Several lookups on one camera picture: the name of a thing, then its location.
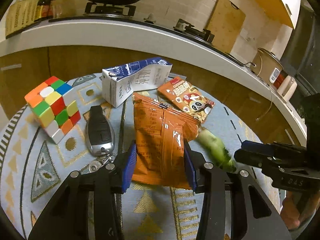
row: patterned tablecloth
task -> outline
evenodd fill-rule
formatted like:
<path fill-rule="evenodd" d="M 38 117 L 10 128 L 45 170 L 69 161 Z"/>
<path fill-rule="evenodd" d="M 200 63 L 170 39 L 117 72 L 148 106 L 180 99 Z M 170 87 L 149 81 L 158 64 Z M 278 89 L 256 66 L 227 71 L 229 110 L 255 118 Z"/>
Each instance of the patterned tablecloth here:
<path fill-rule="evenodd" d="M 12 224 L 25 238 L 68 174 L 73 170 L 89 172 L 88 164 L 94 157 L 85 146 L 84 128 L 91 106 L 101 105 L 110 120 L 116 134 L 115 153 L 126 151 L 134 139 L 131 97 L 118 108 L 113 108 L 101 97 L 100 76 L 96 73 L 68 82 L 76 90 L 82 119 L 58 145 L 52 143 L 39 128 L 27 106 L 15 114 L 0 134 L 0 202 Z M 157 98 L 155 90 L 142 93 Z M 243 140 L 259 142 L 259 138 L 230 109 L 209 94 L 203 94 L 216 103 L 205 127 L 224 141 L 231 154 L 239 149 Z M 197 142 L 191 141 L 190 146 L 204 153 L 207 161 L 210 160 Z M 253 175 L 253 170 L 246 168 Z M 260 186 L 279 211 L 279 194 L 277 189 L 271 187 L 271 179 L 259 169 L 254 168 L 254 172 Z M 230 195 L 227 194 L 226 199 L 229 203 Z M 132 182 L 124 195 L 116 197 L 124 238 L 195 239 L 202 201 L 203 194 L 195 195 L 191 190 Z M 228 235 L 230 214 L 231 208 L 227 204 Z"/>

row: red square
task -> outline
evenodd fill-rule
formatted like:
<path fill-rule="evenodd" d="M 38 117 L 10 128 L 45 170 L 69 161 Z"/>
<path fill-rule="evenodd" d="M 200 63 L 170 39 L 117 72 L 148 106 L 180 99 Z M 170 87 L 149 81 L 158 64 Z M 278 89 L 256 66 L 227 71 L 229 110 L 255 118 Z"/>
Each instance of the red square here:
<path fill-rule="evenodd" d="M 54 115 L 58 115 L 66 106 L 63 101 L 63 97 L 60 97 L 51 106 Z"/>
<path fill-rule="evenodd" d="M 70 120 L 73 125 L 75 125 L 81 119 L 79 111 L 76 112 L 73 116 L 70 117 Z"/>
<path fill-rule="evenodd" d="M 50 78 L 48 78 L 45 83 L 47 83 L 48 86 L 50 86 L 52 83 L 56 82 L 57 80 L 59 80 L 59 78 L 52 76 Z"/>

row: orange snack packet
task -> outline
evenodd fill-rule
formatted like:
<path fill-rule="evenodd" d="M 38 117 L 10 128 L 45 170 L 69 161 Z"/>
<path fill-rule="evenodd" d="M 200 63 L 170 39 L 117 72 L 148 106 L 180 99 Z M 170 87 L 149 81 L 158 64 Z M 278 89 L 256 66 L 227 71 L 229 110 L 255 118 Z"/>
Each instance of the orange snack packet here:
<path fill-rule="evenodd" d="M 163 84 L 158 91 L 179 109 L 197 118 L 201 123 L 204 123 L 214 107 L 213 101 L 204 97 L 198 88 L 180 77 L 175 77 Z"/>
<path fill-rule="evenodd" d="M 137 164 L 132 179 L 190 189 L 184 171 L 183 139 L 198 135 L 199 121 L 149 97 L 133 93 Z"/>

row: qr code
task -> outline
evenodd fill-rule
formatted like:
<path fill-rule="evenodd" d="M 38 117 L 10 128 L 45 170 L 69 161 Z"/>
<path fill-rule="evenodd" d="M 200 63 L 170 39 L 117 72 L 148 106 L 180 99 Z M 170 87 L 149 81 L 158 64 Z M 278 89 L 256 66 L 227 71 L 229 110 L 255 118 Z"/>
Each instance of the qr code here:
<path fill-rule="evenodd" d="M 159 60 L 158 63 L 159 63 L 160 65 L 165 65 L 165 64 L 167 64 L 167 62 L 164 61 L 163 59 Z"/>

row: blue and white carton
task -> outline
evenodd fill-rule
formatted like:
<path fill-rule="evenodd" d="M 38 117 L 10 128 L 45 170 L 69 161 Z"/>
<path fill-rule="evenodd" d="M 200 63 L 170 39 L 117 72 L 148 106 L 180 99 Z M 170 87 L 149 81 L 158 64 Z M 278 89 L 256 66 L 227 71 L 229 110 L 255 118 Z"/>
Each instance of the blue and white carton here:
<path fill-rule="evenodd" d="M 102 69 L 102 96 L 114 107 L 133 92 L 157 89 L 164 84 L 172 64 L 160 57 Z"/>

